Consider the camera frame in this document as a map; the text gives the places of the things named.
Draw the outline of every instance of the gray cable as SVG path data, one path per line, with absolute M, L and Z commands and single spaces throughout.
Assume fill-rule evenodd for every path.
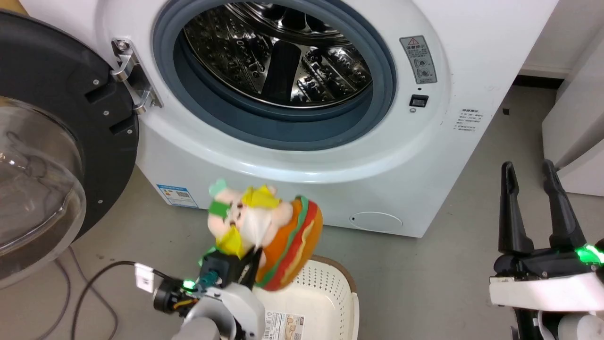
M 59 323 L 65 316 L 65 311 L 67 311 L 67 306 L 69 305 L 69 298 L 71 297 L 71 281 L 69 280 L 69 275 L 67 275 L 67 271 L 65 270 L 65 268 L 63 267 L 63 264 L 61 264 L 61 262 L 58 259 L 54 260 L 54 263 L 57 265 L 57 267 L 59 267 L 61 274 L 63 274 L 63 277 L 65 278 L 65 281 L 67 282 L 67 297 L 65 298 L 65 303 L 63 304 L 63 309 L 59 313 L 59 317 L 57 318 L 57 321 L 55 321 L 54 324 L 46 332 L 44 332 L 44 334 L 38 336 L 36 338 L 36 340 L 46 339 L 50 335 L 50 333 L 52 333 L 57 328 L 57 326 L 59 325 Z
M 77 268 L 78 273 L 80 273 L 80 276 L 82 277 L 82 279 L 84 280 L 84 282 L 86 284 L 88 284 L 88 279 L 86 278 L 86 275 L 84 275 L 84 272 L 82 272 L 82 268 L 80 267 L 80 263 L 77 261 L 76 258 L 76 253 L 74 253 L 74 250 L 71 246 L 69 246 L 69 253 L 71 254 L 71 257 L 74 259 L 75 262 L 75 267 Z M 90 287 L 90 290 L 94 293 L 94 295 L 97 296 L 97 298 L 99 299 L 99 301 L 101 301 L 101 303 L 105 306 L 105 308 L 107 308 L 107 310 L 109 311 L 109 313 L 111 313 L 111 316 L 114 319 L 114 329 L 111 332 L 111 335 L 109 336 L 108 340 L 112 340 L 113 337 L 115 336 L 115 333 L 117 332 L 117 327 L 120 325 L 120 321 L 117 317 L 117 313 L 115 312 L 115 310 L 111 307 L 111 305 L 99 294 L 99 292 L 94 289 L 94 286 Z

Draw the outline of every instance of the door hinge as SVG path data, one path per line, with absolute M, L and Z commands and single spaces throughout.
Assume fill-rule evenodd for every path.
M 163 107 L 132 42 L 128 39 L 116 38 L 111 42 L 111 47 L 120 66 L 119 69 L 111 71 L 111 76 L 117 82 L 127 84 L 131 89 L 130 93 L 134 92 L 138 96 L 132 98 L 134 101 L 132 111 L 135 114 L 142 114 L 151 106 Z

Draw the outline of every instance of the white plastic basket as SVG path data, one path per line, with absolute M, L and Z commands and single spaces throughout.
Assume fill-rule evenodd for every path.
M 254 293 L 267 313 L 263 339 L 357 340 L 359 301 L 356 286 L 348 271 L 333 260 L 314 256 L 287 288 L 278 292 L 254 289 Z M 271 316 L 275 313 L 287 315 L 287 318 L 289 315 L 301 316 L 304 322 L 300 327 L 301 336 L 290 334 L 286 337 L 285 330 L 281 330 L 281 334 L 269 332 Z

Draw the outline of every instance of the blue and white sticker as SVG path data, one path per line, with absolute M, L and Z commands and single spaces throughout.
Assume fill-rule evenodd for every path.
M 173 206 L 186 206 L 190 208 L 199 208 L 191 193 L 187 188 L 181 188 L 179 186 L 170 186 L 158 184 L 157 187 L 164 194 L 165 198 Z

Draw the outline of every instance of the yellow wire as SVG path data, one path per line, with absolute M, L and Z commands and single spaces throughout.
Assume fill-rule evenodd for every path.
M 188 304 L 191 304 L 191 303 L 194 303 L 194 302 L 197 302 L 197 301 L 198 301 L 197 299 L 191 299 L 191 300 L 181 301 L 181 302 L 175 303 L 173 308 L 177 309 L 180 306 L 186 306 Z

